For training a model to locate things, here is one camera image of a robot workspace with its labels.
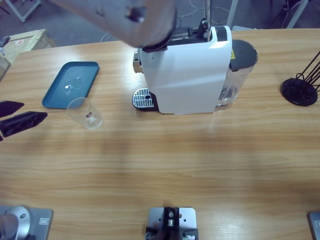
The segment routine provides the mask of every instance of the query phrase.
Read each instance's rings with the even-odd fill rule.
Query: blue plastic tray
[[[98,71],[99,65],[95,61],[67,62],[45,94],[42,105],[46,108],[67,109],[72,100],[87,97]]]

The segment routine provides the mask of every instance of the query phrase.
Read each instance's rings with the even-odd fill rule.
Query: floor
[[[189,0],[176,1],[178,16],[186,15],[194,10],[189,4]],[[219,7],[213,8],[211,14],[216,23],[219,24],[227,20],[228,12],[221,8],[230,9],[231,2],[232,0],[211,0],[212,7]],[[14,1],[14,5],[22,13],[26,12],[26,9],[33,3],[30,0]],[[192,4],[200,9],[204,7],[204,0],[192,0]],[[257,29],[281,28],[285,15],[279,15],[277,18],[276,16],[283,4],[285,4],[285,0],[239,0],[232,25]],[[14,15],[6,3],[3,2],[0,6],[10,12],[10,15],[8,15],[0,9],[0,37],[47,29],[58,46],[67,46],[96,43],[105,34],[104,31],[90,22],[61,9],[48,0],[42,0],[42,5],[25,23],[22,23]],[[289,13],[286,23],[289,22],[290,16],[294,11],[293,9]],[[182,26],[195,28],[199,25],[203,15],[203,10],[198,10],[193,15],[183,17],[181,24]],[[295,28],[320,28],[320,0],[312,0],[307,5]]]

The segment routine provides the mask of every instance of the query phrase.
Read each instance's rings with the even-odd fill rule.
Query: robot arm
[[[125,43],[151,52],[165,46],[176,28],[176,0],[51,1]]]

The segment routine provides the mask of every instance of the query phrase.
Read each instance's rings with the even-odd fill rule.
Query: wooden crate
[[[53,47],[56,47],[56,44],[46,29],[24,32],[10,36],[10,40],[3,47],[4,58],[12,64],[19,53]]]
[[[4,75],[6,74],[7,70],[10,67],[10,65],[11,65],[10,62],[8,62],[7,59],[3,58],[0,55],[0,81],[4,77]]]

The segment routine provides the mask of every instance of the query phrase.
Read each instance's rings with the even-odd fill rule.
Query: wooden table
[[[201,240],[309,240],[320,210],[320,100],[287,102],[280,84],[320,49],[320,29],[233,32],[258,63],[238,99],[213,114],[140,112],[145,87],[121,42],[19,55],[0,101],[47,111],[39,126],[0,143],[0,204],[54,210],[50,240],[142,240],[151,207],[193,207]],[[41,101],[63,64],[97,61],[89,98],[101,128],[82,128]]]

